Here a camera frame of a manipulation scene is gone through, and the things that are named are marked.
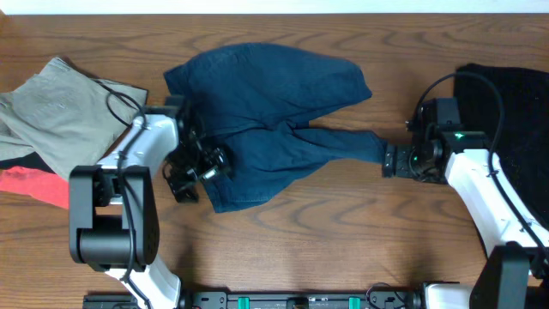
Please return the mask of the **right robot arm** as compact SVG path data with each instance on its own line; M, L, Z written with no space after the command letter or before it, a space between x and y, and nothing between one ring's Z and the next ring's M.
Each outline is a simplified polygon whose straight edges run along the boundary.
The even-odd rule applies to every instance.
M408 308L546 308L548 230L507 179L485 133L417 132L410 145L388 145L385 178L446 184L467 207L487 261L473 286L426 282Z

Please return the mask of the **navy blue shorts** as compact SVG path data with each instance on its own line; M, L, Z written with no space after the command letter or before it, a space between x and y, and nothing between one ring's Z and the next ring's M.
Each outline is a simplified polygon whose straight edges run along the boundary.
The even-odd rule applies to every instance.
M204 187L214 211L268 202L329 161L381 165L387 141L368 130L311 127L310 121L370 99L361 68L283 45L244 43L203 52L164 74L223 148L231 171Z

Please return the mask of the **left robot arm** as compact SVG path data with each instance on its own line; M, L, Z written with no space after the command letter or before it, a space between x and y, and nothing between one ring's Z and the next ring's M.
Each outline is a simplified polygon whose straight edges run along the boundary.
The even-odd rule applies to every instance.
M160 222L152 179L162 173L179 202L195 202L195 186L225 173L223 149L204 142L205 126L191 102L166 97L141 107L123 141L69 176L69 251L73 260L119 280L127 294L91 294L85 308L191 308L158 254Z

